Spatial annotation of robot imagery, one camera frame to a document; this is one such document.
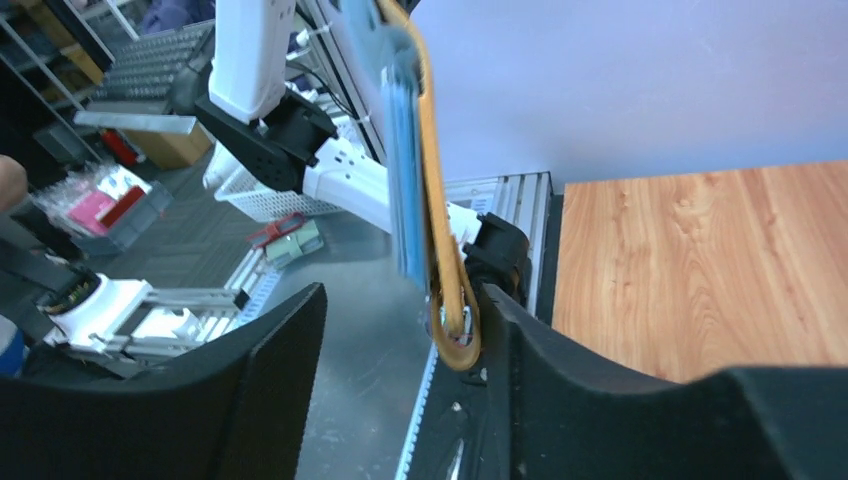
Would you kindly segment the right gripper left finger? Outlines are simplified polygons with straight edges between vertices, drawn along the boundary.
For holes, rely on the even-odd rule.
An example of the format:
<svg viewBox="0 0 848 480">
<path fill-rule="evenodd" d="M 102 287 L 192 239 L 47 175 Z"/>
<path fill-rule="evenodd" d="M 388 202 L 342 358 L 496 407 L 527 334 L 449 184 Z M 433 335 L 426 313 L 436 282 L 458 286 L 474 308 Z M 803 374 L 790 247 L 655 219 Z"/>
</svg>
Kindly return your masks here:
<svg viewBox="0 0 848 480">
<path fill-rule="evenodd" d="M 127 379 L 1 381 L 5 479 L 292 479 L 324 337 L 313 283 Z"/>
</svg>

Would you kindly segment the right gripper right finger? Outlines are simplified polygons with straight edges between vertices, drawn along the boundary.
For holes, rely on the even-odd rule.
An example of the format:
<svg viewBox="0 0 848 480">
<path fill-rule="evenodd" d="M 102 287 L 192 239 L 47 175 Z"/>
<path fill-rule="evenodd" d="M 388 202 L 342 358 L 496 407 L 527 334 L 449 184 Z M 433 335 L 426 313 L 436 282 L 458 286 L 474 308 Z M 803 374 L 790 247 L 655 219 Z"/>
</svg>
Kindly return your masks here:
<svg viewBox="0 0 848 480">
<path fill-rule="evenodd" d="M 733 367 L 686 384 L 611 361 L 480 293 L 500 479 L 843 479 L 847 372 Z"/>
</svg>

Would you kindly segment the yellow leather card holder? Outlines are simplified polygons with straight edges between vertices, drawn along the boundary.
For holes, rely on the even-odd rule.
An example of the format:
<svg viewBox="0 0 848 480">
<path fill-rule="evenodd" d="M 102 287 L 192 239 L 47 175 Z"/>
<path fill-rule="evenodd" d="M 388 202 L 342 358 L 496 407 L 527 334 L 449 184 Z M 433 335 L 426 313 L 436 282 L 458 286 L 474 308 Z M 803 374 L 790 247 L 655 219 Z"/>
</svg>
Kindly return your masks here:
<svg viewBox="0 0 848 480">
<path fill-rule="evenodd" d="M 390 225 L 399 272 L 428 301 L 433 342 L 455 371 L 479 359 L 480 314 L 451 224 L 426 43 L 396 1 L 342 1 L 354 51 L 380 90 Z"/>
</svg>

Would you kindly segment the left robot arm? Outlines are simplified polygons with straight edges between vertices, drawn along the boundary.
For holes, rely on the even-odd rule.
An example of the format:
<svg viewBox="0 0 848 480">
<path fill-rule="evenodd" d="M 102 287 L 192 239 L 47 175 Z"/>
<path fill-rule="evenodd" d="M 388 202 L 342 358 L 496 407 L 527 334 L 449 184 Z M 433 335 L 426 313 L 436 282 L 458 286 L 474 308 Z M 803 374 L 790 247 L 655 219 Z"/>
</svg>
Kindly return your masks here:
<svg viewBox="0 0 848 480">
<path fill-rule="evenodd" d="M 224 151 L 278 192 L 303 194 L 389 233 L 401 273 L 430 296 L 466 300 L 484 284 L 524 302 L 529 241 L 516 226 L 445 196 L 432 76 L 423 42 L 394 1 L 350 1 L 355 57 L 386 110 L 383 161 L 341 136 L 286 79 L 293 1 L 222 1 L 195 84 L 195 116 Z"/>
</svg>

